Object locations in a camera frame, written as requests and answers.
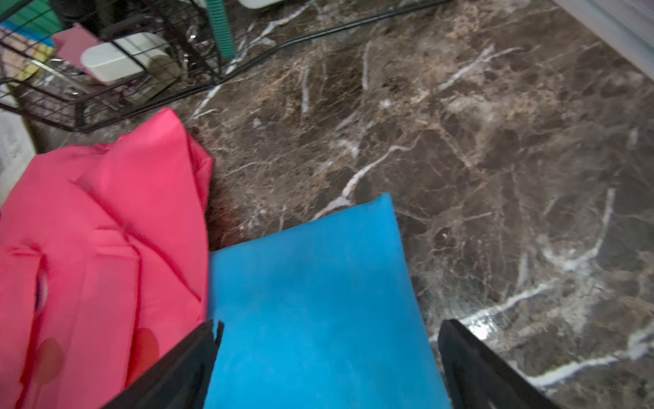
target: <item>white marble vein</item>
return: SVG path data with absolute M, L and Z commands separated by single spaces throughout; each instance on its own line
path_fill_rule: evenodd
M 370 46 L 372 45 L 372 40 L 366 43 L 366 48 L 364 49 L 363 57 L 363 68 L 361 74 L 361 86 L 364 91 L 368 91 L 368 54 L 370 54 Z
M 309 67 L 305 67 L 300 74 L 300 86 L 302 87 L 302 113 L 309 112 Z
M 315 0 L 309 0 L 308 2 L 304 3 L 301 7 L 299 7 L 297 10 L 295 10 L 288 16 L 269 22 L 266 28 L 264 28 L 264 30 L 261 32 L 261 34 L 259 34 L 251 42 L 247 44 L 245 44 L 244 41 L 241 42 L 241 44 L 239 44 L 238 47 L 239 52 L 237 53 L 237 56 L 232 61 L 230 61 L 230 64 L 227 66 L 227 68 L 225 68 L 225 74 L 230 74 L 232 71 L 234 71 L 236 67 L 239 65 L 239 63 L 241 63 L 245 59 L 248 51 L 250 51 L 252 47 L 257 45 L 258 43 L 261 43 L 261 41 L 264 41 L 264 38 L 266 38 L 267 35 L 272 33 L 277 27 L 289 23 L 289 21 L 293 20 L 295 17 L 302 14 L 314 2 Z M 222 84 L 216 85 L 207 93 L 205 99 L 202 100 L 202 102 L 198 105 L 196 110 L 193 112 L 193 115 L 191 115 L 191 119 L 198 119 L 201 116 L 200 112 L 204 109 L 204 107 L 207 106 L 209 101 L 211 101 L 211 99 L 216 96 L 216 93 L 220 91 L 221 88 L 222 88 Z
M 472 216 L 464 217 L 463 219 L 461 219 L 461 221 L 462 222 L 469 222 L 469 221 L 472 221 L 472 220 L 481 219 L 482 217 L 488 217 L 490 215 L 492 215 L 492 211 L 488 211 L 488 212 L 482 213 L 480 215 L 472 215 Z
M 638 144 L 638 127 L 633 128 L 627 135 L 627 149 L 632 151 Z
M 345 148 L 350 156 L 352 156 L 352 159 L 356 159 L 359 156 L 359 144 L 356 142 L 348 141 L 347 139 L 339 139 L 336 142 L 336 146 L 339 148 Z
M 652 347 L 654 347 L 652 337 L 654 337 L 654 321 L 652 321 L 646 328 L 637 330 L 631 334 L 626 349 L 614 351 L 613 353 L 597 358 L 589 358 L 583 361 L 567 363 L 538 376 L 523 375 L 523 377 L 533 386 L 545 388 L 559 383 L 562 380 L 573 376 L 577 372 L 588 368 L 609 365 L 625 359 L 633 361 L 643 357 Z
M 541 235 L 538 237 L 538 243 L 541 245 L 541 252 L 545 259 L 551 264 L 560 268 L 565 272 L 579 272 L 584 273 L 589 270 L 589 262 L 597 257 L 597 254 L 600 252 L 600 248 L 604 243 L 604 238 L 609 228 L 609 222 L 611 221 L 611 216 L 613 215 L 613 202 L 615 201 L 615 189 L 609 188 L 606 191 L 606 200 L 604 203 L 604 214 L 602 215 L 602 226 L 597 235 L 595 244 L 588 249 L 586 252 L 581 254 L 576 258 L 568 258 L 565 255 L 558 254 L 552 248 L 549 238 L 547 236 Z
M 372 168 L 375 166 L 379 165 L 384 159 L 388 158 L 390 154 L 392 154 L 395 151 L 401 151 L 401 152 L 408 152 L 411 149 L 415 148 L 415 145 L 418 143 L 418 139 L 420 139 L 420 136 L 418 136 L 413 143 L 408 146 L 408 147 L 403 147 L 401 145 L 393 145 L 388 150 L 382 157 L 377 159 L 376 161 L 364 166 L 362 169 L 360 169 L 358 172 L 356 172 L 350 180 L 347 182 L 347 185 L 343 188 L 343 191 L 341 192 L 341 195 L 338 196 L 336 199 L 332 200 L 327 206 L 325 206 L 324 209 L 320 210 L 316 215 L 312 218 L 313 220 L 319 219 L 328 212 L 338 209 L 339 207 L 346 207 L 346 206 L 352 206 L 353 202 L 350 199 L 350 196 L 352 196 L 352 193 L 354 192 L 354 188 L 356 188 L 356 185 L 359 183 L 361 178 L 365 176 L 366 173 L 368 173 Z
M 418 221 L 426 223 L 426 224 L 429 224 L 429 222 L 432 221 L 431 219 L 429 219 L 427 217 L 420 217 L 420 216 L 414 215 L 413 213 L 411 213 L 409 211 L 406 211 L 404 209 L 398 209 L 397 207 L 395 207 L 395 213 L 397 213 L 399 215 L 406 216 L 406 217 L 411 217 L 412 219 L 418 220 Z
M 241 170 L 243 170 L 245 168 L 249 168 L 250 166 L 254 166 L 254 165 L 270 165 L 270 163 L 271 162 L 264 162 L 264 161 L 260 161 L 260 160 L 257 160 L 257 161 L 254 161 L 254 162 L 249 162 L 249 163 L 246 163 L 245 165 L 239 166 L 238 168 L 230 170 L 229 172 L 225 173 L 225 176 L 229 176 L 229 175 L 231 175 L 233 173 L 236 173 L 238 171 L 241 171 Z
M 500 312 L 506 311 L 510 308 L 512 308 L 514 305 L 519 303 L 522 300 L 526 300 L 527 298 L 531 298 L 537 294 L 540 294 L 552 287 L 552 281 L 548 281 L 545 283 L 540 283 L 536 287 L 525 290 L 521 293 L 515 294 L 509 298 L 506 299 L 505 302 L 501 304 L 497 304 L 488 308 L 483 308 L 477 312 L 475 312 L 472 315 L 469 315 L 465 318 L 462 318 L 460 321 L 463 325 L 471 325 L 474 321 L 477 321 L 478 319 L 496 315 Z
M 282 231 L 284 228 L 284 212 L 286 211 L 286 205 L 282 206 L 282 211 L 279 212 L 279 231 Z
M 520 254 L 520 261 L 518 262 L 518 278 L 516 280 L 516 287 L 522 286 L 529 276 L 529 254 L 523 251 Z
M 357 114 L 357 112 L 355 111 L 355 112 L 351 113 L 346 119 L 343 119 L 341 122 L 339 122 L 338 125 L 336 125 L 335 131 L 338 132 L 341 129 L 343 129 L 344 127 L 346 127 L 349 124 L 351 124 L 352 122 L 354 122 L 354 118 L 356 118 L 356 114 Z
M 491 61 L 493 58 L 497 58 L 499 56 L 503 56 L 504 54 L 509 54 L 510 52 L 518 51 L 521 50 L 521 47 L 511 47 L 507 48 L 506 50 L 496 52 L 493 54 L 493 51 L 495 51 L 495 44 L 491 44 L 488 47 L 484 48 L 484 50 L 481 52 L 481 54 L 470 64 L 466 65 L 465 67 L 459 69 L 456 73 L 452 74 L 449 79 L 442 84 L 438 86 L 439 91 L 444 91 L 451 87 L 456 81 L 458 81 L 461 77 L 463 77 L 467 72 L 471 71 L 472 69 L 476 68 L 478 65 L 481 65 L 483 63 L 487 63 Z
M 217 110 L 218 110 L 218 109 L 215 109 L 215 108 L 207 109 L 207 110 L 204 111 L 203 113 L 201 113 L 201 114 L 199 114 L 198 116 L 196 116 L 194 119 L 198 119 L 198 118 L 201 117 L 201 116 L 205 116 L 205 115 L 207 115 L 207 114 L 211 114 L 212 112 L 216 112 Z

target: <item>marble floor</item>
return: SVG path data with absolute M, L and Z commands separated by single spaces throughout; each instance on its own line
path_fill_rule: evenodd
M 355 4 L 274 13 L 320 27 Z M 240 18 L 259 41 L 294 27 Z M 552 1 L 458 0 L 171 106 L 216 159 L 212 250 L 390 192 L 432 341 L 456 317 L 562 407 L 654 407 L 654 84 Z M 149 115 L 39 126 L 40 148 Z

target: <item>red fabric bag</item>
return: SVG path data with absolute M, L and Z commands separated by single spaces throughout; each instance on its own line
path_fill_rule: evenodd
M 170 109 L 33 159 L 0 215 L 0 407 L 98 408 L 205 320 L 212 165 Z

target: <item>wire cage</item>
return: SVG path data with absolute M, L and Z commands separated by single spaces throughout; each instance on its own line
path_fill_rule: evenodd
M 222 84 L 288 46 L 449 0 L 406 7 L 392 0 L 337 3 L 339 10 L 355 11 L 349 15 L 315 0 L 287 3 L 257 19 L 235 19 L 231 53 L 224 41 L 216 44 L 206 1 L 68 1 L 78 3 L 73 10 L 57 0 L 0 6 L 0 109 L 90 132 Z M 227 8 L 234 7 L 229 0 Z M 306 17 L 311 7 L 318 10 L 318 25 L 309 24 L 315 15 Z M 301 14 L 304 20 L 296 18 Z M 293 18 L 294 29 L 270 35 Z

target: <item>black metal wire rack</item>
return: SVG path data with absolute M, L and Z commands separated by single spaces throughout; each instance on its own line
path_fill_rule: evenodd
M 295 36 L 279 41 L 268 39 L 264 29 L 246 42 L 251 24 L 238 30 L 239 53 L 231 61 L 221 58 L 207 11 L 196 1 L 99 0 L 96 3 L 101 7 L 81 16 L 51 9 L 48 0 L 17 2 L 0 15 L 0 109 L 70 132 L 91 132 L 227 82 L 294 44 L 450 0 L 402 8 L 369 7 L 368 17 L 344 24 L 335 21 L 332 27 L 299 36 L 291 31 Z M 22 14 L 20 24 L 12 22 L 17 13 Z M 269 19 L 266 27 L 274 21 L 280 20 Z M 102 81 L 79 63 L 58 57 L 49 32 L 57 24 L 64 29 L 82 28 L 99 43 L 110 43 L 112 51 L 122 57 L 122 65 L 131 67 L 128 75 Z M 149 34 L 137 41 L 134 35 L 139 33 Z M 18 102 L 6 98 L 9 94 Z

